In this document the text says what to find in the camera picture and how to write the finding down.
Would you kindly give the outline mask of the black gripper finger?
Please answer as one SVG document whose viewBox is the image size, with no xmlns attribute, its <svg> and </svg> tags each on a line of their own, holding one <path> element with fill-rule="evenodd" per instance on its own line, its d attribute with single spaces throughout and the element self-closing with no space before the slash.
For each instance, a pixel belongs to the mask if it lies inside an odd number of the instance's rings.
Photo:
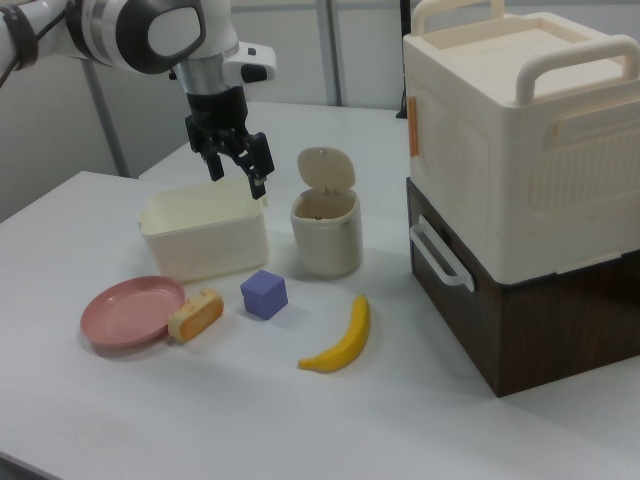
<svg viewBox="0 0 640 480">
<path fill-rule="evenodd" d="M 275 166 L 266 135 L 262 132 L 248 134 L 243 139 L 242 154 L 238 165 L 248 178 L 253 199 L 266 194 L 265 182 Z"/>
<path fill-rule="evenodd" d="M 208 138 L 201 149 L 201 157 L 205 162 L 212 181 L 218 181 L 224 176 L 224 169 L 218 153 L 217 146 L 211 138 Z"/>
</svg>

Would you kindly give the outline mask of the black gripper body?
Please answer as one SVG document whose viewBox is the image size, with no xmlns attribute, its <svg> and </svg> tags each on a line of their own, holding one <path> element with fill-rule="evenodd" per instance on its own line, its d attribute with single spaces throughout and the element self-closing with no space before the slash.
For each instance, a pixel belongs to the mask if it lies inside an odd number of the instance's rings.
<svg viewBox="0 0 640 480">
<path fill-rule="evenodd" d="M 190 147 L 201 152 L 211 139 L 215 146 L 229 141 L 233 153 L 244 153 L 251 135 L 245 126 L 248 115 L 243 87 L 232 87 L 216 94 L 188 94 L 191 115 L 185 119 Z"/>
</svg>

